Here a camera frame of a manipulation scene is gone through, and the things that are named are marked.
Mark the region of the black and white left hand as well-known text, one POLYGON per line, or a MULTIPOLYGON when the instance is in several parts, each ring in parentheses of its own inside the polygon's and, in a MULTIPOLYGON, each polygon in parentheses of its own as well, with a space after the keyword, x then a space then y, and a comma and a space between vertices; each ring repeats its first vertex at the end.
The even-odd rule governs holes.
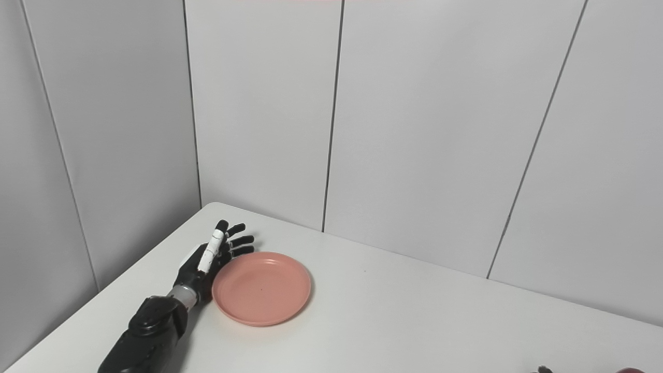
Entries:
POLYGON ((211 299, 212 283, 219 271, 231 260, 255 252, 255 236, 243 235, 246 224, 230 226, 220 220, 207 243, 201 244, 182 263, 172 291, 168 294, 187 309, 211 299))

